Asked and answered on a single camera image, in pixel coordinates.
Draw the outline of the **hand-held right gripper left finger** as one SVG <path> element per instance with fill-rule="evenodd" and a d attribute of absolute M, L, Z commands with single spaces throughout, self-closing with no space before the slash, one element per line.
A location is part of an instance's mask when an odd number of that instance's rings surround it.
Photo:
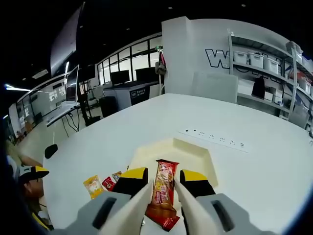
<path fill-rule="evenodd" d="M 121 210 L 148 183 L 148 168 L 130 169 L 121 174 L 112 191 L 100 193 L 85 204 L 76 220 L 57 235 L 95 235 L 105 222 Z"/>

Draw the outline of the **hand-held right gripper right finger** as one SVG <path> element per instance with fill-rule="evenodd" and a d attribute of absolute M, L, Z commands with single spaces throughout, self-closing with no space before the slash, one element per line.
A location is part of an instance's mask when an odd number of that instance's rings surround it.
<path fill-rule="evenodd" d="M 179 200 L 189 235 L 260 235 L 248 212 L 225 194 L 216 194 L 207 177 L 183 169 L 179 173 Z"/>

